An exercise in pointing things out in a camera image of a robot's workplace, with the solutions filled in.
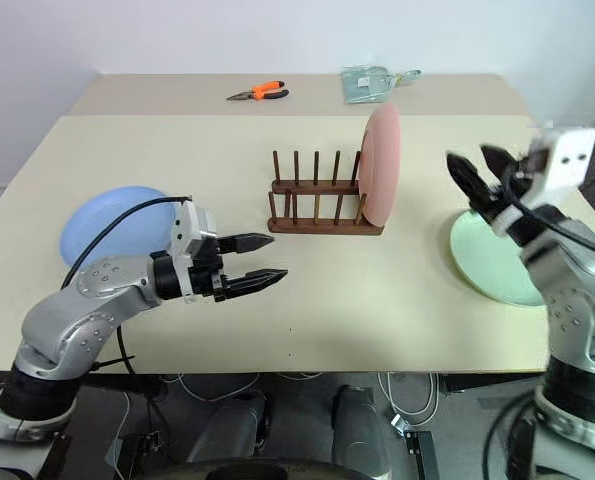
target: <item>green plate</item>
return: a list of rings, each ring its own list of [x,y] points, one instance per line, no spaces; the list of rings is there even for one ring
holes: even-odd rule
[[[461,273],[482,293],[503,303],[544,305],[511,238],[495,235],[478,213],[465,212],[450,231],[450,250]]]

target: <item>white wall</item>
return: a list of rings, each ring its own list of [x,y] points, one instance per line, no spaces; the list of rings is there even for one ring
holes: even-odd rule
[[[595,123],[595,0],[0,0],[0,182],[93,72],[500,73],[539,120]]]

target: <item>gray robot arm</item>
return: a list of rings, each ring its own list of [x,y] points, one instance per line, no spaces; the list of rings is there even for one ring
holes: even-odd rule
[[[0,391],[0,468],[37,478],[75,408],[82,377],[124,321],[164,300],[223,301],[283,278],[286,270],[257,270],[232,280],[223,272],[222,254],[250,252],[272,241],[255,233],[217,238],[210,212],[186,201],[177,210],[167,252],[96,261],[35,305]]]
[[[519,162],[497,147],[482,146],[482,152],[498,178],[509,167],[523,173],[511,179],[522,203],[595,245],[586,225],[556,208],[583,181],[593,143],[594,132],[576,130],[546,135]],[[518,458],[509,462],[508,476],[595,480],[595,251],[522,214],[503,189],[488,188],[465,158],[449,154],[448,167],[471,207],[522,247],[521,260],[548,309],[550,360],[535,393],[536,418],[511,448]]]

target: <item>wooden peg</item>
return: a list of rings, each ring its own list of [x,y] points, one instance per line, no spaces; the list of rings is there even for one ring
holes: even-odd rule
[[[364,209],[364,205],[366,205],[366,194],[362,194],[361,200],[359,200],[359,207],[357,207],[357,215],[355,215],[355,225],[359,225],[362,218],[362,210]]]
[[[286,199],[284,200],[284,217],[290,217],[290,190],[286,191]]]
[[[353,176],[350,178],[350,184],[355,186],[355,180],[357,179],[357,169],[359,168],[359,157],[361,152],[355,154],[355,164],[353,165]]]
[[[315,152],[315,173],[313,175],[313,185],[317,185],[319,179],[319,152]]]
[[[293,193],[293,225],[297,225],[297,194]]]
[[[341,213],[341,202],[344,200],[344,195],[337,196],[337,209],[335,210],[335,225],[339,225],[339,214]]]
[[[277,150],[273,150],[273,163],[275,164],[275,181],[277,185],[281,185],[281,178],[279,177],[279,158],[277,158]]]
[[[315,211],[313,212],[313,223],[317,225],[319,223],[319,197],[321,194],[315,194]]]
[[[295,150],[295,185],[299,186],[299,152]]]
[[[333,185],[337,185],[337,171],[339,170],[339,155],[341,152],[337,150],[335,153],[335,168],[333,168]]]
[[[275,210],[275,195],[273,192],[268,192],[268,200],[270,201],[270,216],[273,223],[277,223],[277,210]]]

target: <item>tabletop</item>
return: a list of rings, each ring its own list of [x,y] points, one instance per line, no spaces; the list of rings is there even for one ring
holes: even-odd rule
[[[275,243],[258,252],[226,256],[231,275],[264,267],[289,273],[254,295],[220,304],[173,300],[128,321],[125,337],[137,355],[136,369],[541,369],[547,359],[545,309],[503,305],[476,292],[448,250],[450,226],[467,200],[448,175],[446,151],[466,155],[483,169],[480,143],[525,151],[535,133],[532,122],[512,115],[400,120],[399,189],[381,236],[277,234]],[[365,121],[361,116],[61,118],[0,200],[0,369],[12,362],[25,313],[59,288],[67,270],[58,253],[61,229],[91,196],[120,185],[150,185],[171,195],[192,194],[213,211],[220,235],[266,232],[272,151],[279,152],[287,174],[291,153],[299,150],[307,178],[308,159],[318,150],[324,178],[339,149],[344,178]],[[299,208],[310,212],[312,206]],[[333,208],[322,202],[322,216]],[[351,216],[353,208],[349,202],[343,214]],[[595,230],[595,213],[579,193],[563,210]],[[101,358],[116,356],[113,339]]]

